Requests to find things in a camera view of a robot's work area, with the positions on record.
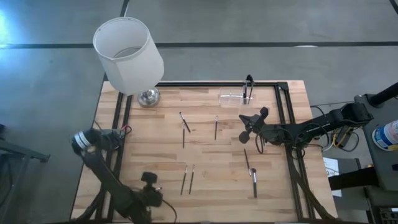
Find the wooden table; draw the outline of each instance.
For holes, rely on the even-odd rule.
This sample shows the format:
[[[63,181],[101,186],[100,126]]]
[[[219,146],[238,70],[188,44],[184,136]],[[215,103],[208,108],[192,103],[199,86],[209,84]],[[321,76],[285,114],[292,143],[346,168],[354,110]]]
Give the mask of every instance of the wooden table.
[[[288,84],[296,122],[311,119],[304,82],[288,81]],[[136,99],[132,102],[129,117],[132,133],[126,138],[120,174],[122,183],[143,187],[144,183],[140,181],[142,173],[156,173],[157,186],[162,187],[164,199],[177,210],[178,222],[297,221],[284,147],[267,145],[264,154],[259,154],[253,137],[247,144],[238,140],[244,130],[239,114],[252,116],[265,106],[269,109],[266,123],[280,123],[273,88],[256,87],[252,104],[242,107],[220,106],[220,87],[160,87],[159,90],[162,99],[155,108],[141,108]],[[96,120],[103,129],[112,125],[117,95],[118,92],[105,82],[96,113]],[[184,149],[180,111],[192,131],[185,133]],[[216,115],[219,121],[217,140],[214,140]],[[257,198],[253,197],[244,148],[250,165],[257,169]],[[194,164],[195,178],[192,193],[188,194]],[[186,165],[188,174],[183,195],[180,195]],[[319,147],[306,148],[305,165],[311,190],[336,217]],[[72,218],[85,210],[99,189],[98,179],[84,167]],[[305,210],[303,194],[301,199]],[[154,208],[152,216],[154,222],[174,220],[173,212],[166,205]],[[121,220],[123,218],[115,212],[114,222]]]

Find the white lampshade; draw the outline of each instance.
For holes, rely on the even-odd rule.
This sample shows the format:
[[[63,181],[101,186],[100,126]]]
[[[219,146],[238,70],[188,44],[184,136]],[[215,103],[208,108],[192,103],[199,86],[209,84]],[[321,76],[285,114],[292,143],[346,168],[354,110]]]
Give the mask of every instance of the white lampshade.
[[[95,32],[93,43],[110,83],[121,93],[141,93],[163,77],[163,59],[148,28],[137,19],[105,22]]]

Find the concrete floor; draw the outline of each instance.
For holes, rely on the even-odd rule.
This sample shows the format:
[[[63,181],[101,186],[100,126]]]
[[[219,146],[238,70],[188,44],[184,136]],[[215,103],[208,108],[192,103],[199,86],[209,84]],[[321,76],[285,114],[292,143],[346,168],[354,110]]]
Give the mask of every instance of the concrete floor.
[[[92,43],[97,27],[118,17],[122,4],[123,0],[0,1],[0,46]],[[398,15],[388,0],[135,0],[127,16],[145,22],[156,42],[398,40]],[[310,103],[323,105],[325,112],[354,95],[377,92],[397,81],[398,47],[160,53],[165,61],[163,80],[241,80],[249,73],[256,80],[304,80]],[[0,71],[0,123],[7,126],[6,139],[51,154],[47,164],[30,164],[13,221],[66,221],[82,166],[69,139],[93,122],[104,75],[100,61],[93,49],[0,49]],[[351,154],[331,149],[325,156],[358,157],[362,165],[370,164],[360,136]]]

